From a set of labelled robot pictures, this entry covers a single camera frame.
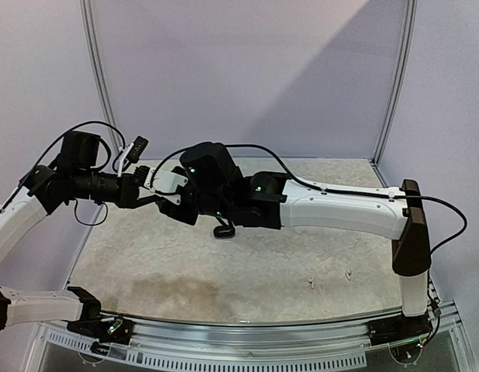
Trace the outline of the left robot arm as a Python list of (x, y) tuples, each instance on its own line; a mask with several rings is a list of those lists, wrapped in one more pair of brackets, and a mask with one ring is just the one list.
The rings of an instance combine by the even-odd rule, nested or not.
[[(142, 198), (143, 180), (134, 174), (107, 174), (96, 164), (106, 142), (97, 134), (68, 131), (60, 152), (48, 166), (36, 164), (0, 207), (0, 263), (28, 231), (61, 205), (91, 200), (135, 209), (158, 202)], [(90, 336), (107, 328), (100, 301), (80, 287), (62, 291), (21, 292), (0, 286), (0, 332), (25, 322), (61, 320), (77, 323)]]

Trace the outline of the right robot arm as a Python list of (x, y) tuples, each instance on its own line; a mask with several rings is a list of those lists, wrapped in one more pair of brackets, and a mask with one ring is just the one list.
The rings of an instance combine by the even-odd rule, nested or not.
[(322, 227), (370, 233), (391, 242), (391, 268), (398, 276), (401, 313), (369, 322), (374, 345), (411, 338), (419, 349), (437, 334), (439, 317), (430, 317), (429, 229), (418, 184), (359, 188), (296, 177), (289, 169), (244, 176), (229, 146), (204, 142), (176, 152), (179, 166), (157, 167), (146, 186), (160, 196), (166, 216), (194, 225), (200, 215), (216, 218), (216, 237), (230, 237), (238, 226), (283, 229)]

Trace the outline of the black oval charging case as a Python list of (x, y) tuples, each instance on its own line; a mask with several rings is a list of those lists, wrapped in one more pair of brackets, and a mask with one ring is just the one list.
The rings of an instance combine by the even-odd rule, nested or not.
[(234, 226), (216, 226), (213, 229), (213, 236), (216, 239), (232, 239), (236, 235)]

